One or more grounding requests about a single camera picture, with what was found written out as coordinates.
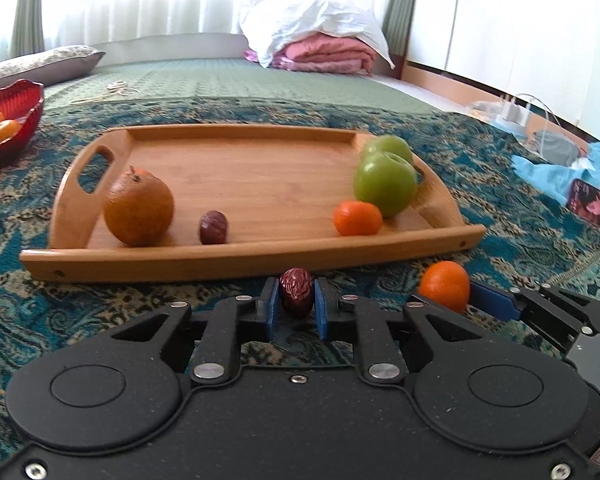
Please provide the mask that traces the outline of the light blue cloth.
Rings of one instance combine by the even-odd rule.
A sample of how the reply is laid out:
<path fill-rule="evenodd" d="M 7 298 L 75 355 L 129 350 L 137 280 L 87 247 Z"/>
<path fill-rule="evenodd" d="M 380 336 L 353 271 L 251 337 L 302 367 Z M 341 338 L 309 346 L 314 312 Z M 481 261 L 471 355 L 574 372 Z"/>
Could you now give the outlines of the light blue cloth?
<path fill-rule="evenodd" d="M 591 143 L 588 154 L 570 167 L 535 164 L 521 156 L 512 156 L 515 174 L 539 192 L 566 206 L 572 181 L 580 179 L 600 190 L 600 142 Z"/>

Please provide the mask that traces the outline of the green quilted mat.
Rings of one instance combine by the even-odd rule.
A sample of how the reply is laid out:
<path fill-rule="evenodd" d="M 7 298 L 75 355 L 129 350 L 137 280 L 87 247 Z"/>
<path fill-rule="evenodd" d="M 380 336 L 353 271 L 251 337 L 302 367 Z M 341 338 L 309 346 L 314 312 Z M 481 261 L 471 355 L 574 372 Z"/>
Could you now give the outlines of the green quilted mat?
<path fill-rule="evenodd" d="M 434 114 L 437 107 L 364 76 L 270 70 L 241 58 L 200 58 L 98 66 L 45 89 L 51 107 L 85 101 L 245 98 Z"/>

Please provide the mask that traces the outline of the wrinkled red jujube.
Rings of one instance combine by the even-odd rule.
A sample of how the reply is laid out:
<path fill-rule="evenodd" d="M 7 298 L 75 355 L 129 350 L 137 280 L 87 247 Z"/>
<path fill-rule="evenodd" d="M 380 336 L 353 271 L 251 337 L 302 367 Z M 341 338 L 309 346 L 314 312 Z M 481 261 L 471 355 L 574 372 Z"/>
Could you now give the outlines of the wrinkled red jujube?
<path fill-rule="evenodd" d="M 287 316 L 300 320 L 313 309 L 313 278 L 306 269 L 291 268 L 279 280 L 280 303 Z"/>

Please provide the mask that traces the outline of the green apple front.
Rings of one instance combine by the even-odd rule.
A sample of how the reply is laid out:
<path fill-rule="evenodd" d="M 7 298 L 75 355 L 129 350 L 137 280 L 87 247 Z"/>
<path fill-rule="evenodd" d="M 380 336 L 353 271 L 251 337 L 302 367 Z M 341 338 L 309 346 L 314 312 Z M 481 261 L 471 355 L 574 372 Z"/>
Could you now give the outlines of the green apple front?
<path fill-rule="evenodd" d="M 375 205 L 385 218 L 404 211 L 415 197 L 417 187 L 414 166 L 391 152 L 366 156 L 353 178 L 355 198 Z"/>

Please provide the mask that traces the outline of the orange mandarin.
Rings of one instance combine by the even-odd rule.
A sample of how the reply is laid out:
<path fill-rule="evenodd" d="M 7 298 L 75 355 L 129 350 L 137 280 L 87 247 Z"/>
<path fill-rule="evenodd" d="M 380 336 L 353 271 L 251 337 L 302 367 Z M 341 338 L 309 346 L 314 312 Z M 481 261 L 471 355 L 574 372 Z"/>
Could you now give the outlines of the orange mandarin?
<path fill-rule="evenodd" d="M 464 313 L 470 296 L 469 275 L 454 261 L 439 261 L 422 274 L 417 293 L 456 313 Z"/>

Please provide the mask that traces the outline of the large orange pomegranate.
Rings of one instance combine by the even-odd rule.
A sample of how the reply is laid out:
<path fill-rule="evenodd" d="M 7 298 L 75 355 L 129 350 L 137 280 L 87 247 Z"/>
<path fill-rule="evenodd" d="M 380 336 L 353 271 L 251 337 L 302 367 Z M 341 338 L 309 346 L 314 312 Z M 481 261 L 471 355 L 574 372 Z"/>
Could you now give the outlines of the large orange pomegranate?
<path fill-rule="evenodd" d="M 175 200 L 163 180 L 129 166 L 109 189 L 102 215 L 109 232 L 131 247 L 152 246 L 168 232 Z"/>

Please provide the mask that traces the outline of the orange in bowl front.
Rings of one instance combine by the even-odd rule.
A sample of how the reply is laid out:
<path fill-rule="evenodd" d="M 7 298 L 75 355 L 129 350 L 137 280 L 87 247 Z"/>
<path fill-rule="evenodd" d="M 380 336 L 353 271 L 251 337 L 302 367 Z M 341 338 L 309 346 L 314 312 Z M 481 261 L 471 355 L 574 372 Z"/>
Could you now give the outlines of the orange in bowl front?
<path fill-rule="evenodd" d="M 11 139 L 21 129 L 19 122 L 13 119 L 5 119 L 0 122 L 0 143 Z"/>

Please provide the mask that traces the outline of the green curtain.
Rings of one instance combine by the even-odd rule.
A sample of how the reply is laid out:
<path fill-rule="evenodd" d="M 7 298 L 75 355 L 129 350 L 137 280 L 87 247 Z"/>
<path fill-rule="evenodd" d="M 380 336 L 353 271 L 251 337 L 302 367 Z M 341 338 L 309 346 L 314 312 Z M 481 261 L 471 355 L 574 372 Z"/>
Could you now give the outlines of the green curtain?
<path fill-rule="evenodd" d="M 389 0 L 382 22 L 389 53 L 404 58 L 414 12 L 415 0 Z"/>
<path fill-rule="evenodd" d="M 43 50 L 42 0 L 17 0 L 9 56 L 19 58 Z"/>

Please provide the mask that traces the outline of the blue paisley patterned blanket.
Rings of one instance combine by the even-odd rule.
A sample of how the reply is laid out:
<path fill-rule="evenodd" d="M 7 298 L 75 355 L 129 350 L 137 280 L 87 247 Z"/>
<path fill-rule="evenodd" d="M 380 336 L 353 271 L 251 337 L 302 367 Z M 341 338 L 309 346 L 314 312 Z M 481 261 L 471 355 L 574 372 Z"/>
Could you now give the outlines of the blue paisley patterned blanket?
<path fill-rule="evenodd" d="M 16 166 L 0 171 L 0 463 L 20 448 L 4 391 L 24 364 L 67 344 L 184 300 L 209 310 L 221 299 L 260 292 L 262 278 L 183 284 L 45 284 L 20 252 L 46 244 L 58 185 L 76 154 L 116 127 L 243 122 L 390 133 L 411 144 L 486 236 L 456 261 L 495 287 L 557 285 L 600 300 L 600 230 L 519 179 L 519 144 L 454 113 L 405 113 L 350 105 L 247 98 L 181 98 L 47 105 Z"/>

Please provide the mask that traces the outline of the white crumpled bedding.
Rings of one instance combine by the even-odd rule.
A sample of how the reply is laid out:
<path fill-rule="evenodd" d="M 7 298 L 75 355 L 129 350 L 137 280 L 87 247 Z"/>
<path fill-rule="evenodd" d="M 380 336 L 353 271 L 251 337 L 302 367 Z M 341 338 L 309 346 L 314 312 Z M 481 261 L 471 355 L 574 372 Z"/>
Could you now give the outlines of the white crumpled bedding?
<path fill-rule="evenodd" d="M 263 67 L 290 44 L 315 34 L 360 40 L 394 67 L 375 14 L 362 6 L 327 0 L 260 0 L 242 17 L 240 28 Z"/>

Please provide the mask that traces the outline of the small orange tangerine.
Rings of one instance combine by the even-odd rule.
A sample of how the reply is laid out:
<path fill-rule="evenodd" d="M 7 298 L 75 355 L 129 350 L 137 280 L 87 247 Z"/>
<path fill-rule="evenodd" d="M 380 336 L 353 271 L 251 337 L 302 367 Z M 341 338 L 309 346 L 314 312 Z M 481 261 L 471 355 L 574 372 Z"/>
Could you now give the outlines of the small orange tangerine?
<path fill-rule="evenodd" d="M 375 235 L 384 224 L 380 210 L 366 202 L 342 202 L 332 214 L 332 224 L 342 236 Z"/>

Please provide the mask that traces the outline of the wooden serving tray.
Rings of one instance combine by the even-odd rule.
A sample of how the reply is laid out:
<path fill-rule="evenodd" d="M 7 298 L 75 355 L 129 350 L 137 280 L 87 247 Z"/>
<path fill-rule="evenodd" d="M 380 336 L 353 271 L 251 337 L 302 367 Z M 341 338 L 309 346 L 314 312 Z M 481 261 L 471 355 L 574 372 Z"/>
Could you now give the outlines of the wooden serving tray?
<path fill-rule="evenodd" d="M 444 255 L 486 234 L 464 221 L 452 194 L 424 162 L 408 207 L 374 236 L 342 236 L 334 209 L 352 198 L 365 133 L 276 125 L 160 125 L 110 129 L 62 178 L 44 249 L 20 259 L 39 281 L 185 282 L 325 271 Z M 119 242 L 102 202 L 129 166 L 163 180 L 175 200 L 170 229 L 152 247 Z M 224 244 L 203 245 L 209 210 L 228 221 Z"/>

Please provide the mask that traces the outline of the green curtain right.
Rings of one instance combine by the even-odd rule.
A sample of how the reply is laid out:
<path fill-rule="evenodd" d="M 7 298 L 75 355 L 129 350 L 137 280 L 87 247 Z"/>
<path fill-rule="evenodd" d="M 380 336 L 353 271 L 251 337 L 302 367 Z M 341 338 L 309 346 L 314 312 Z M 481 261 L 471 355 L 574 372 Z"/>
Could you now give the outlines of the green curtain right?
<path fill-rule="evenodd" d="M 389 53 L 404 58 L 414 12 L 415 0 L 389 0 L 382 22 Z"/>

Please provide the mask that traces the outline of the dark red jujube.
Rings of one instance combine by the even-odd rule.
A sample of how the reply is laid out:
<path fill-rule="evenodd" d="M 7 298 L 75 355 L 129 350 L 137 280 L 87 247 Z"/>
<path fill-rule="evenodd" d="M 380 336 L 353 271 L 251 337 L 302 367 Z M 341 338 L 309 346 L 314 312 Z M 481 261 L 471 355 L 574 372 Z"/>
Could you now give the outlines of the dark red jujube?
<path fill-rule="evenodd" d="M 209 210 L 199 221 L 198 237 L 203 245 L 224 244 L 227 240 L 228 221 L 221 211 Z"/>

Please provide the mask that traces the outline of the green apple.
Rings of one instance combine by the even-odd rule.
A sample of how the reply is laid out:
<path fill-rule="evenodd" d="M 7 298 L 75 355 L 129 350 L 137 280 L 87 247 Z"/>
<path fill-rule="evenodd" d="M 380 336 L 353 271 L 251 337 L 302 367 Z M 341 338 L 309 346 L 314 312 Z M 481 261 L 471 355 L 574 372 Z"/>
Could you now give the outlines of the green apple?
<path fill-rule="evenodd" d="M 353 178 L 355 198 L 375 205 L 385 218 L 404 211 L 415 197 L 417 187 L 414 166 L 391 152 L 366 156 Z"/>
<path fill-rule="evenodd" d="M 413 162 L 413 154 L 408 143 L 400 136 L 392 134 L 372 136 L 361 148 L 360 159 L 364 160 L 368 156 L 380 152 L 398 155 L 410 164 Z"/>

